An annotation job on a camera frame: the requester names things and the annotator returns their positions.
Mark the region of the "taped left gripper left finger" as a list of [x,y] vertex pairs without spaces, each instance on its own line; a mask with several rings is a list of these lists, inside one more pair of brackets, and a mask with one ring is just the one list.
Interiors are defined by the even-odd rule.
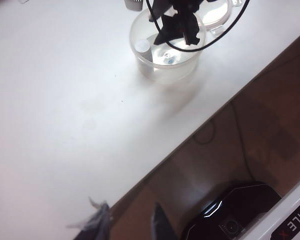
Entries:
[[66,225],[67,229],[78,229],[74,240],[109,240],[112,216],[106,201],[96,202],[90,196],[88,200],[95,212],[79,222]]

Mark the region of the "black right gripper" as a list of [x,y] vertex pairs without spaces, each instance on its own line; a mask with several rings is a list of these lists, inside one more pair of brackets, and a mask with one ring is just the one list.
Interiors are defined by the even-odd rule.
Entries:
[[[197,45],[200,39],[197,37],[199,25],[196,16],[193,14],[200,9],[202,0],[154,0],[152,11],[157,20],[161,17],[162,28],[154,40],[154,45],[161,45],[184,36],[187,45]],[[177,14],[173,16],[164,13],[173,8],[183,16],[183,28]]]

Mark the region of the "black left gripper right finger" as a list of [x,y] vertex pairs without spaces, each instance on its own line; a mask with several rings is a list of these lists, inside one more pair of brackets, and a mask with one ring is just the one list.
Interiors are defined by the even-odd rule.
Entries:
[[152,240],[178,240],[164,209],[156,202],[151,216],[151,239]]

